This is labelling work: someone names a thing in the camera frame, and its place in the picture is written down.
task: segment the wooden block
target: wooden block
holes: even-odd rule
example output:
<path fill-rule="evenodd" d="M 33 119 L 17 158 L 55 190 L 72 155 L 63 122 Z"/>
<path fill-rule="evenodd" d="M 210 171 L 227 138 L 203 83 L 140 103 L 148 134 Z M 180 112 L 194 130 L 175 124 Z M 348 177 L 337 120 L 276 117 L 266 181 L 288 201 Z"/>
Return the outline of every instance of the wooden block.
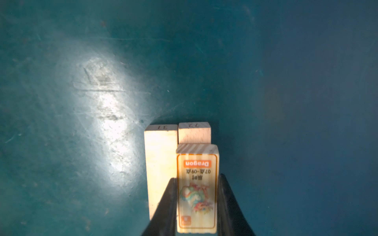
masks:
<path fill-rule="evenodd" d="M 171 178 L 177 177 L 177 125 L 149 125 L 144 131 L 150 219 Z"/>
<path fill-rule="evenodd" d="M 211 127 L 208 122 L 178 124 L 178 143 L 211 143 Z"/>
<path fill-rule="evenodd" d="M 177 147 L 177 231 L 217 232 L 219 151 L 214 144 Z"/>

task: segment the wooden domino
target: wooden domino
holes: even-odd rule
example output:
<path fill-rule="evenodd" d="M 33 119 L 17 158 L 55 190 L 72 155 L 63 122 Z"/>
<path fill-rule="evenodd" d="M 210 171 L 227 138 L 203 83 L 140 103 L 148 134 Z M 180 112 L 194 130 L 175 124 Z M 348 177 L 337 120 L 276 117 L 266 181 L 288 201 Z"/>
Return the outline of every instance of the wooden domino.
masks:
<path fill-rule="evenodd" d="M 217 232 L 219 151 L 214 144 L 177 147 L 177 231 Z"/>
<path fill-rule="evenodd" d="M 211 143 L 211 127 L 208 122 L 178 124 L 178 143 Z"/>
<path fill-rule="evenodd" d="M 144 131 L 150 219 L 171 178 L 177 177 L 177 125 L 149 125 Z"/>

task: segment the green surface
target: green surface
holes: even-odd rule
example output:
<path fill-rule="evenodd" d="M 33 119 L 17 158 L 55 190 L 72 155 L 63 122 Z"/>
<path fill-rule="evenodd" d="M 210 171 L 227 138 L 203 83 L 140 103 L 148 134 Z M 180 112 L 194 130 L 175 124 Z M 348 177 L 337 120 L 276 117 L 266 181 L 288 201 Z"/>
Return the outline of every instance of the green surface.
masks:
<path fill-rule="evenodd" d="M 189 121 L 256 235 L 376 235 L 377 8 L 1 1 L 0 235 L 139 235 L 143 131 Z"/>

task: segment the colorful dragon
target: colorful dragon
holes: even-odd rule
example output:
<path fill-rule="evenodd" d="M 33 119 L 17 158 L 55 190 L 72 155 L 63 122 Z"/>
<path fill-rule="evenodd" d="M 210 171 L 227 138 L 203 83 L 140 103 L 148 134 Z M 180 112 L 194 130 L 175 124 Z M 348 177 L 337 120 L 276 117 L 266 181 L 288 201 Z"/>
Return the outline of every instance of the colorful dragon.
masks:
<path fill-rule="evenodd" d="M 180 191 L 180 197 L 187 201 L 192 210 L 196 213 L 209 213 L 213 207 L 212 203 L 208 201 L 208 188 L 209 186 L 190 183 L 189 186 L 183 186 Z"/>

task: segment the orange border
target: orange border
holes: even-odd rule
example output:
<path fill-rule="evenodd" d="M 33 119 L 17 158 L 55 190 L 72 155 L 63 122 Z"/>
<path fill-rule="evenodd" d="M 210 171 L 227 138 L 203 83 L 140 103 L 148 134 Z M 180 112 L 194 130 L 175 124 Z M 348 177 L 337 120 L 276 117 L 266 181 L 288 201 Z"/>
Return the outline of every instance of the orange border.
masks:
<path fill-rule="evenodd" d="M 181 227 L 181 221 L 180 221 L 180 196 L 179 196 L 179 177 L 178 177 L 178 157 L 180 155 L 204 155 L 204 154 L 191 154 L 191 153 L 186 153 L 186 154 L 177 154 L 177 158 L 176 158 L 176 162 L 177 162 L 177 211 L 178 211 L 178 218 L 179 218 L 179 221 L 178 221 L 178 226 L 180 228 L 192 228 L 192 229 L 212 229 L 214 228 L 216 225 L 215 225 L 215 219 L 216 219 L 216 211 L 218 211 L 218 208 L 217 208 L 217 193 L 218 193 L 218 188 L 217 188 L 217 183 L 218 183 L 218 158 L 217 158 L 217 155 L 215 154 L 205 154 L 205 155 L 214 155 L 215 156 L 215 201 L 214 201 L 214 207 L 217 209 L 216 211 L 214 211 L 214 226 L 211 227 L 211 228 L 195 228 L 195 227 Z"/>

